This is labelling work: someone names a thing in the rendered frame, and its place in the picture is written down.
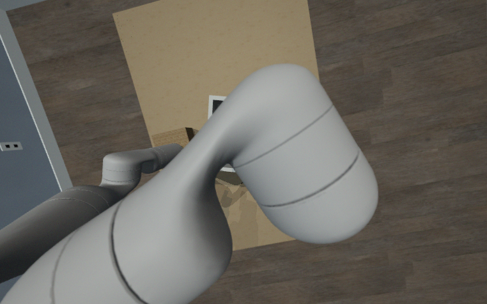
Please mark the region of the grey square sink basin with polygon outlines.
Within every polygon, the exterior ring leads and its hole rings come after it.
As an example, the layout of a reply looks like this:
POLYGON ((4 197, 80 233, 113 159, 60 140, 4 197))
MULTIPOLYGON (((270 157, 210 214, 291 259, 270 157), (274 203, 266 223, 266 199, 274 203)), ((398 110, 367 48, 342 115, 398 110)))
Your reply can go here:
MULTIPOLYGON (((219 105, 225 100, 225 98, 226 96, 209 95, 208 119, 216 111, 219 105)), ((235 170, 229 163, 227 163, 220 171, 235 172, 235 170)))

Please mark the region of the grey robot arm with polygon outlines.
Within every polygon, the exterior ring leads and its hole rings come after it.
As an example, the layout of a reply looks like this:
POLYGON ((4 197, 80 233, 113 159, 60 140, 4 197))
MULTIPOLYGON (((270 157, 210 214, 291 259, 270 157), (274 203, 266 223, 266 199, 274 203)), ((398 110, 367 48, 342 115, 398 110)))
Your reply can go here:
POLYGON ((378 204, 375 174, 319 80, 269 65, 184 148, 108 154, 99 186, 63 190, 2 228, 0 284, 22 276, 0 304, 189 304, 231 260, 215 190, 227 163, 269 221, 303 242, 354 236, 378 204))

